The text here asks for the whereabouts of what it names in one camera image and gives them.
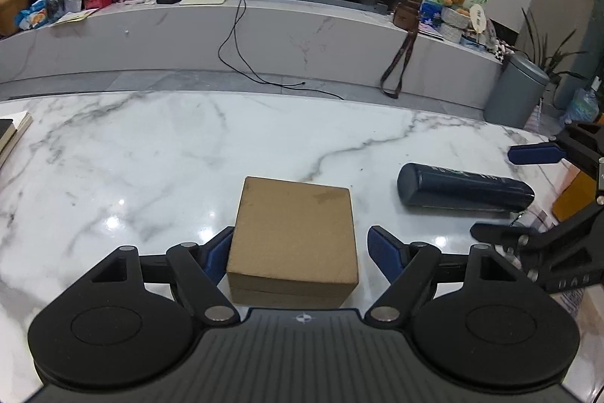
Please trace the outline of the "orange cardboard storage box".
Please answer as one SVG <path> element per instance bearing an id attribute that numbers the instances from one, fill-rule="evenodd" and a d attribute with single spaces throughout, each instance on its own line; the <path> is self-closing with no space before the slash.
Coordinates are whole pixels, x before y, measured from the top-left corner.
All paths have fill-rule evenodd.
<path id="1" fill-rule="evenodd" d="M 552 205 L 558 223 L 564 222 L 595 201 L 597 181 L 574 165 L 570 165 L 562 190 Z"/>

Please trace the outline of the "dark blue shampoo bottle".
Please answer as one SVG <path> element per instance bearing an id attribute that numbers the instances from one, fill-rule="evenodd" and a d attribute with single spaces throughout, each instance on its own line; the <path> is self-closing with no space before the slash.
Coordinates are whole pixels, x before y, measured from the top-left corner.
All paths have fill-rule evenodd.
<path id="1" fill-rule="evenodd" d="M 397 192 L 408 207 L 454 211 L 519 213 L 535 199 L 523 181 L 416 163 L 400 169 Z"/>

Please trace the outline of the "brown cardboard cube box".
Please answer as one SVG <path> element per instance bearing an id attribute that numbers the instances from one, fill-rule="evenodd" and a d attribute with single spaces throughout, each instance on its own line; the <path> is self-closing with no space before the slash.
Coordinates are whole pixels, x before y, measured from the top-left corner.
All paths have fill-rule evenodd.
<path id="1" fill-rule="evenodd" d="M 246 178 L 226 274 L 236 304 L 341 307 L 358 283 L 349 190 Z"/>

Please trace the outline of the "blue plastic water jug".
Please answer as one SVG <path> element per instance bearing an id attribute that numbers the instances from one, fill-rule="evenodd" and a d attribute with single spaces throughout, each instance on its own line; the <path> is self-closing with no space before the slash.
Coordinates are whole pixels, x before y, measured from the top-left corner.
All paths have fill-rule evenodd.
<path id="1" fill-rule="evenodd" d="M 598 114 L 600 110 L 596 92 L 593 89 L 579 88 L 561 117 L 560 124 L 565 126 L 573 122 L 593 123 Z"/>

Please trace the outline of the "grey pedal trash bin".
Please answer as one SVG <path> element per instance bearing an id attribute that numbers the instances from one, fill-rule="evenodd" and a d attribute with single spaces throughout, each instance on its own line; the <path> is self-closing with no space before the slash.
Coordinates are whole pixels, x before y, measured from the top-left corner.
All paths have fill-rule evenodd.
<path id="1" fill-rule="evenodd" d="M 522 53 L 507 55 L 504 61 L 503 71 L 485 104 L 483 118 L 489 124 L 522 129 L 550 79 Z"/>

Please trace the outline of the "green potted floor plant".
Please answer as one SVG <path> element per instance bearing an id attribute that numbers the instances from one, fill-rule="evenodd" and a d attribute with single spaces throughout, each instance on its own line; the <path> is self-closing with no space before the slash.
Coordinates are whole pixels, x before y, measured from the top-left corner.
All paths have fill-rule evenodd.
<path id="1" fill-rule="evenodd" d="M 558 87 L 564 77 L 585 83 L 588 78 L 577 71 L 561 71 L 561 63 L 575 55 L 585 55 L 587 51 L 568 51 L 565 49 L 567 43 L 574 37 L 576 29 L 573 29 L 553 50 L 550 49 L 549 35 L 541 35 L 538 30 L 535 16 L 530 9 L 521 9 L 524 18 L 524 28 L 528 36 L 528 47 L 513 47 L 518 56 L 538 68 L 548 79 L 546 86 Z"/>

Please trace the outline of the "round paper fan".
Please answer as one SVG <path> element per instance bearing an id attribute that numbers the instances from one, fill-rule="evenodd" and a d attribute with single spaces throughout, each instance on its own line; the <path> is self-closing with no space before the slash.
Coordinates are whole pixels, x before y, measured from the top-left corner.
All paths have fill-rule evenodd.
<path id="1" fill-rule="evenodd" d="M 487 17 L 483 7 L 480 4 L 473 4 L 470 7 L 470 19 L 473 32 L 475 33 L 476 42 L 481 45 L 485 45 Z"/>

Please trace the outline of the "white woven basket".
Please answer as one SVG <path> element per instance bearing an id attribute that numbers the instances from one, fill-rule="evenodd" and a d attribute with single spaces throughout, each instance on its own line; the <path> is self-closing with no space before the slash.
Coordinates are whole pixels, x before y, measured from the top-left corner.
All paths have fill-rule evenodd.
<path id="1" fill-rule="evenodd" d="M 449 7 L 443 7 L 440 13 L 441 24 L 439 33 L 444 40 L 460 44 L 463 34 L 471 24 L 470 16 L 465 12 L 457 12 Z"/>

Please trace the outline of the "stack of books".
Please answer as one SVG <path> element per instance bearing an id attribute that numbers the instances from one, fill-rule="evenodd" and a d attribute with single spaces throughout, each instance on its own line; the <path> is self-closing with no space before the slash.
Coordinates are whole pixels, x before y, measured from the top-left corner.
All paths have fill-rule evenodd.
<path id="1" fill-rule="evenodd" d="M 3 167 L 15 145 L 32 123 L 33 117 L 28 111 L 20 111 L 16 114 L 6 114 L 6 116 L 0 117 L 0 167 Z"/>

